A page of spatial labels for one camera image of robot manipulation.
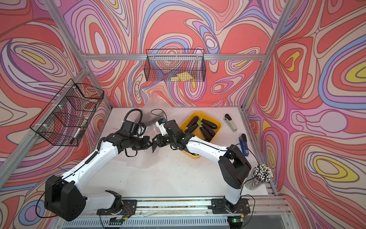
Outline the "clear zip-top plastic bag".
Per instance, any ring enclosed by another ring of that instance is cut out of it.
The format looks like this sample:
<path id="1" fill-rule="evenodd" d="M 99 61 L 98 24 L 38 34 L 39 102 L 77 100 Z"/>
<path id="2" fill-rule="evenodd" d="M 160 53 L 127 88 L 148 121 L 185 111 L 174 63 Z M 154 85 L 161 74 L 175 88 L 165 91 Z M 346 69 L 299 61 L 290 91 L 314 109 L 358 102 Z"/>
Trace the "clear zip-top plastic bag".
<path id="1" fill-rule="evenodd" d="M 152 126 L 160 118 L 173 117 L 176 109 L 172 107 L 163 97 L 154 93 L 148 102 L 142 107 L 142 122 Z"/>

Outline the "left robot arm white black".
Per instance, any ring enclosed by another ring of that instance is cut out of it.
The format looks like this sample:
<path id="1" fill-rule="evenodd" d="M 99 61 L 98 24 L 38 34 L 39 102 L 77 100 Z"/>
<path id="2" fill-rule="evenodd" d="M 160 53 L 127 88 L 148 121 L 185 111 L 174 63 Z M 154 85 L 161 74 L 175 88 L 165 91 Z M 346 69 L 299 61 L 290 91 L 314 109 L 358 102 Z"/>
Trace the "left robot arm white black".
<path id="1" fill-rule="evenodd" d="M 92 154 L 61 176 L 47 179 L 44 207 L 66 221 L 72 221 L 84 212 L 100 210 L 112 215 L 124 209 L 122 196 L 112 190 L 87 196 L 83 189 L 87 182 L 111 159 L 127 149 L 135 152 L 148 149 L 152 143 L 145 136 L 146 125 L 124 121 L 115 133 L 102 137 Z"/>

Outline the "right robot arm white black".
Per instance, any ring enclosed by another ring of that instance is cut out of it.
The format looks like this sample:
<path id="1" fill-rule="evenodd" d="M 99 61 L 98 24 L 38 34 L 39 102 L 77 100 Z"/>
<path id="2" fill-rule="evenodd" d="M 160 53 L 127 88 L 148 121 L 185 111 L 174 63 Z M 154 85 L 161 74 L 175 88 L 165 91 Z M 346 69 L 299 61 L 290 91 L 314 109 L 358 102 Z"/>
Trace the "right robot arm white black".
<path id="1" fill-rule="evenodd" d="M 242 187 L 252 168 L 240 148 L 236 145 L 218 146 L 194 134 L 184 133 L 175 120 L 161 118 L 154 125 L 160 134 L 152 139 L 152 151 L 170 146 L 172 150 L 197 154 L 218 164 L 227 184 L 224 204 L 228 211 L 234 212 L 233 208 L 240 205 Z"/>

